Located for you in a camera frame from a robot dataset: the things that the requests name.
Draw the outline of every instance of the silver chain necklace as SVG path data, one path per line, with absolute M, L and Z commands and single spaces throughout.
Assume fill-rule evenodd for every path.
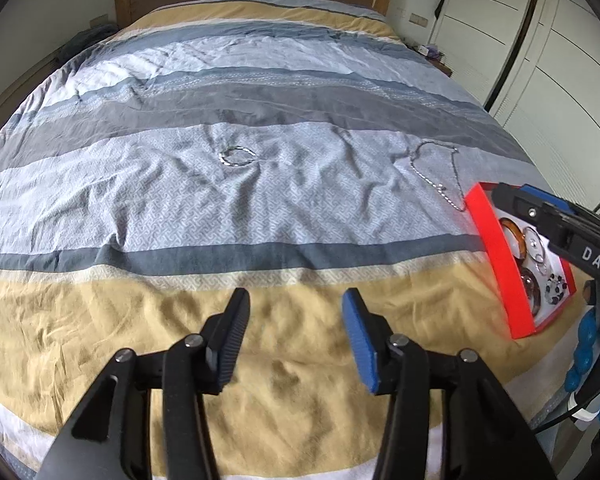
M 454 176 L 456 177 L 456 184 L 458 184 L 458 189 L 460 191 L 460 196 L 462 197 L 462 207 L 458 207 L 446 194 L 446 187 L 443 184 L 435 184 L 432 181 L 430 181 L 426 176 L 424 176 L 422 173 L 420 173 L 415 165 L 414 162 L 417 160 L 417 158 L 420 156 L 420 149 L 425 146 L 426 144 L 434 144 L 435 146 L 441 146 L 443 148 L 449 148 L 452 150 L 451 152 L 451 167 L 454 170 Z M 442 144 L 440 142 L 436 142 L 435 140 L 423 140 L 420 144 L 418 144 L 416 146 L 416 149 L 413 150 L 413 153 L 410 155 L 409 157 L 409 164 L 411 165 L 411 169 L 416 173 L 417 176 L 419 176 L 422 180 L 424 180 L 427 184 L 429 184 L 431 187 L 433 187 L 433 189 L 435 189 L 442 198 L 444 198 L 447 202 L 449 202 L 449 204 L 451 205 L 451 207 L 453 207 L 454 209 L 458 210 L 459 212 L 463 213 L 466 211 L 466 202 L 464 200 L 464 192 L 462 191 L 462 186 L 460 186 L 460 177 L 458 176 L 458 169 L 456 168 L 456 160 L 454 159 L 454 155 L 456 153 L 459 153 L 458 149 L 455 146 L 449 146 L 448 144 Z

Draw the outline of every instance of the small box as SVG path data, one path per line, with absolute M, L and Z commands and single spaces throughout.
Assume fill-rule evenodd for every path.
M 491 203 L 495 184 L 480 182 L 466 206 L 498 282 L 513 339 L 542 331 L 576 293 L 570 265 L 548 249 L 529 223 Z

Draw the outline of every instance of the bedsheet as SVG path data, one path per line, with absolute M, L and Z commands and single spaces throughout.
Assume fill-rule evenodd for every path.
M 206 400 L 224 476 L 370 477 L 387 404 L 358 380 L 350 286 L 427 349 L 475 348 L 536 416 L 570 366 L 582 302 L 512 341 L 468 213 L 414 167 L 460 209 L 478 181 L 547 188 L 371 10 L 181 4 L 67 62 L 0 131 L 0 452 L 33 478 L 117 349 L 168 348 L 236 286 L 251 320 L 233 381 Z

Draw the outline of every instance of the yellow stripe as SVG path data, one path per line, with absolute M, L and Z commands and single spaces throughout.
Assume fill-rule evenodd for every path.
M 485 262 L 349 285 L 252 288 L 234 382 L 206 399 L 222 474 L 300 476 L 378 453 L 386 399 L 370 396 L 358 380 L 340 316 L 348 286 L 358 286 L 372 311 L 425 348 L 475 348 L 505 383 L 544 357 L 582 312 L 575 302 L 541 335 L 512 341 Z M 230 293 L 122 278 L 0 280 L 0 403 L 55 434 L 117 349 L 166 349 L 221 311 Z M 564 371 L 552 370 L 549 387 Z M 539 389 L 530 384 L 534 394 Z M 152 413 L 154 474 L 164 475 L 159 405 Z M 439 420 L 435 405 L 432 423 Z
M 389 25 L 378 20 L 357 18 L 338 12 L 307 9 L 305 7 L 288 9 L 261 2 L 213 2 L 154 10 L 154 12 L 143 16 L 127 27 L 120 34 L 126 35 L 133 30 L 223 19 L 285 20 L 288 22 L 309 23 L 346 32 L 363 32 L 377 38 L 400 41 L 400 38 L 395 35 Z

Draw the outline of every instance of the screw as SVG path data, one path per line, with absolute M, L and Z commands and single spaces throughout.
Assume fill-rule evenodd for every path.
M 116 361 L 119 363 L 129 361 L 129 359 L 131 359 L 131 356 L 133 354 L 134 354 L 134 351 L 131 348 L 123 348 L 116 354 Z
M 478 354 L 475 350 L 471 350 L 470 348 L 465 348 L 460 351 L 460 358 L 465 363 L 475 363 L 478 360 Z
M 187 348 L 195 348 L 196 346 L 202 345 L 205 339 L 200 334 L 189 334 L 184 338 L 184 346 Z
M 407 346 L 409 343 L 409 338 L 404 334 L 391 334 L 389 343 L 391 343 L 393 346 Z

